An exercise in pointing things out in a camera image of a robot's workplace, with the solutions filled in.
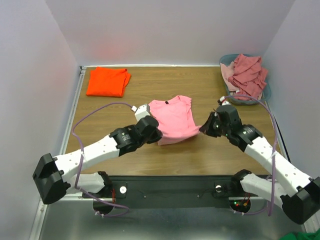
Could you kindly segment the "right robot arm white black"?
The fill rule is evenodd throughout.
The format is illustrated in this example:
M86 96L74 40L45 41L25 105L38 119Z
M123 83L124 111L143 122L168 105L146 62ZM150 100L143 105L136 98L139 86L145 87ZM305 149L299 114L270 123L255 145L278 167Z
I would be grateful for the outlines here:
M254 194L269 201L270 206L280 207L294 223L302 225L320 209L320 179L302 172L250 124L242 124L237 109L221 104L212 111L200 128L210 137L226 137L242 152L255 159L272 179L258 177L248 170L241 170L230 182L231 192Z

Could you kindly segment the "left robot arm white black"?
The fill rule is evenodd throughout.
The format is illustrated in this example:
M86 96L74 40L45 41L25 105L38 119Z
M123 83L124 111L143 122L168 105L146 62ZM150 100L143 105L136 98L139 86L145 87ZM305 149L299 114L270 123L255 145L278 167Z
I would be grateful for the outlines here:
M158 141L162 137L158 126L158 121L147 115L136 124L117 128L82 149L55 157L50 153L44 154L32 175L42 202L50 205L64 197L67 190L74 187L72 177L81 172L81 169L90 168L102 161L134 152L144 144Z

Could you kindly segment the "light pink t shirt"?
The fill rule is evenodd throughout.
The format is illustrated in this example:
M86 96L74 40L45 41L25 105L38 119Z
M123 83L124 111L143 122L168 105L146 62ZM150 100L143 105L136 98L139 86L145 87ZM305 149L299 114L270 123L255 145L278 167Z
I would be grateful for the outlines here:
M200 133L192 114L192 99L177 95L170 100L152 100L149 104L152 116L158 121L162 133L159 146L182 142Z

